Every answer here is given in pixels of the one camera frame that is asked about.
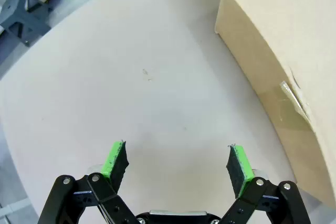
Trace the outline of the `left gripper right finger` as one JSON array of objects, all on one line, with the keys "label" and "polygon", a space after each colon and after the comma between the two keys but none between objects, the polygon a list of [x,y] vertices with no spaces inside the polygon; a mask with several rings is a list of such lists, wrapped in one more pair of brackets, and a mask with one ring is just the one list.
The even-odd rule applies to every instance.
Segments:
[{"label": "left gripper right finger", "polygon": [[253,213],[263,211],[271,223],[309,224],[310,218],[297,185],[289,180],[274,185],[255,175],[244,148],[230,145],[226,168],[235,202],[219,223],[247,223]]}]

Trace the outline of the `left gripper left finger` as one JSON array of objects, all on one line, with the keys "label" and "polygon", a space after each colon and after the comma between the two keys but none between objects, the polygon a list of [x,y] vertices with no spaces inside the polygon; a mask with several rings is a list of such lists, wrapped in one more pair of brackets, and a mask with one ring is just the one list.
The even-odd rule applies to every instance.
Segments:
[{"label": "left gripper left finger", "polygon": [[118,195],[129,165],[126,142],[117,141],[100,172],[76,180],[70,175],[56,178],[38,223],[78,223],[88,207],[97,207],[106,223],[139,223]]}]

